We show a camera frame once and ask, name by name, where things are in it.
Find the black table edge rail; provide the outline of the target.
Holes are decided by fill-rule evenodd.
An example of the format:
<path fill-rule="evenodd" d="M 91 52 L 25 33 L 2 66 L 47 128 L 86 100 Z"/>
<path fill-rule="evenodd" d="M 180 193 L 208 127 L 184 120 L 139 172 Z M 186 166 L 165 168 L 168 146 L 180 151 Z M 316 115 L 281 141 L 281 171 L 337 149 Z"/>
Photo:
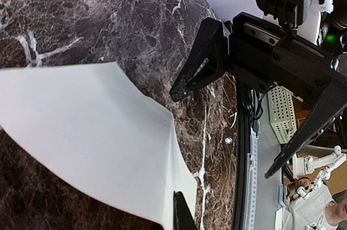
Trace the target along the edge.
<path fill-rule="evenodd" d="M 236 81 L 237 98 L 237 164 L 235 199 L 233 207 L 232 229 L 242 230 L 245 218 L 247 192 L 247 156 L 250 150 L 249 117 L 243 106 L 243 97 L 247 94 L 244 84 Z"/>

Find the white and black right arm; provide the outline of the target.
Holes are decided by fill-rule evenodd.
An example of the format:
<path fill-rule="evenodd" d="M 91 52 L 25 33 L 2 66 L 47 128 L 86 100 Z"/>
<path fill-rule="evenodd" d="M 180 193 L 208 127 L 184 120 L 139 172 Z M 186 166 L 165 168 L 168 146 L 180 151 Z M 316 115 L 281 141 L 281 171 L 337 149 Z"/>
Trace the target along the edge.
<path fill-rule="evenodd" d="M 315 40 L 303 38 L 298 30 L 309 20 L 311 8 L 331 11 L 327 2 L 256 0 L 264 15 L 274 21 L 242 12 L 234 17 L 229 36 L 224 36 L 222 22 L 204 19 L 170 90 L 172 100 L 180 101 L 227 72 L 261 93 L 277 84 L 302 98 L 310 114 L 277 155 L 265 178 L 315 140 L 346 108 L 346 77 L 336 71 L 337 59 Z"/>

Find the person in white shirt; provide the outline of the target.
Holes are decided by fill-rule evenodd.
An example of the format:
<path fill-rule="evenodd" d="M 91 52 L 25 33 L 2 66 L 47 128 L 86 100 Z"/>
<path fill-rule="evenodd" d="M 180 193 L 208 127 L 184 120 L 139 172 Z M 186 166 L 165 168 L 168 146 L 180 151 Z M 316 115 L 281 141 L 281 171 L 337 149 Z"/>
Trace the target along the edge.
<path fill-rule="evenodd" d="M 310 180 L 303 177 L 288 186 L 290 194 L 299 187 L 309 190 L 309 197 L 306 200 L 302 197 L 291 199 L 290 205 L 283 210 L 283 229 L 304 229 L 306 225 L 337 229 L 340 224 L 346 225 L 346 190 L 332 195 L 325 184 L 312 190 Z"/>

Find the white perforated basket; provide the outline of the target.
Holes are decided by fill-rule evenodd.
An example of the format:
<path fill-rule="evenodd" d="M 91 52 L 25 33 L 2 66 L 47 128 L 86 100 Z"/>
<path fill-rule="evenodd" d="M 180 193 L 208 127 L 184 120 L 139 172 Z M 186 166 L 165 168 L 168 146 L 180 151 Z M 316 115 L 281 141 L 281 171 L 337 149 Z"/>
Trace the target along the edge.
<path fill-rule="evenodd" d="M 292 96 L 276 86 L 267 93 L 270 125 L 280 144 L 287 144 L 297 131 Z"/>

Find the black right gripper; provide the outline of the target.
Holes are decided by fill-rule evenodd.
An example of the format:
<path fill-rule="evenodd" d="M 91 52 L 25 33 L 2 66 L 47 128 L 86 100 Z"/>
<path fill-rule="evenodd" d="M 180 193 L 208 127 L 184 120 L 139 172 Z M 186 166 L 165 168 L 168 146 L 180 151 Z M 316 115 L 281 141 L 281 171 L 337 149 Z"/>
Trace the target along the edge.
<path fill-rule="evenodd" d="M 331 68 L 333 57 L 310 41 L 242 12 L 233 18 L 230 49 L 236 61 L 275 81 L 312 106 L 310 114 L 265 173 L 272 177 L 300 149 L 318 138 L 346 109 L 346 77 Z M 223 23 L 205 18 L 170 90 L 178 102 L 219 79 L 227 70 Z"/>

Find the white letter paper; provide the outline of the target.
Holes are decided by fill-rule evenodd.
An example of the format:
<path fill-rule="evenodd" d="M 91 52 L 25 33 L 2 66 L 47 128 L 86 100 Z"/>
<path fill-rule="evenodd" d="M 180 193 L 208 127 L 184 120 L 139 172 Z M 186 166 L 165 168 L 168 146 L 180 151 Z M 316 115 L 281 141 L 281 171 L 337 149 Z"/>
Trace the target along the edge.
<path fill-rule="evenodd" d="M 1 128 L 82 193 L 173 229 L 174 192 L 194 219 L 197 183 L 173 114 L 116 62 L 1 70 Z"/>

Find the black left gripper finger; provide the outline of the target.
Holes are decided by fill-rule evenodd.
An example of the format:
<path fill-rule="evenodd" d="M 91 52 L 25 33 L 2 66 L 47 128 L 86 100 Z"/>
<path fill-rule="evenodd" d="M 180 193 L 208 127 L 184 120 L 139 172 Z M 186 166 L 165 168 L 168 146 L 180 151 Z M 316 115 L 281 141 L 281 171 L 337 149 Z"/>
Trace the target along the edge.
<path fill-rule="evenodd" d="M 178 191 L 174 192 L 173 195 L 173 229 L 197 230 L 183 193 Z"/>

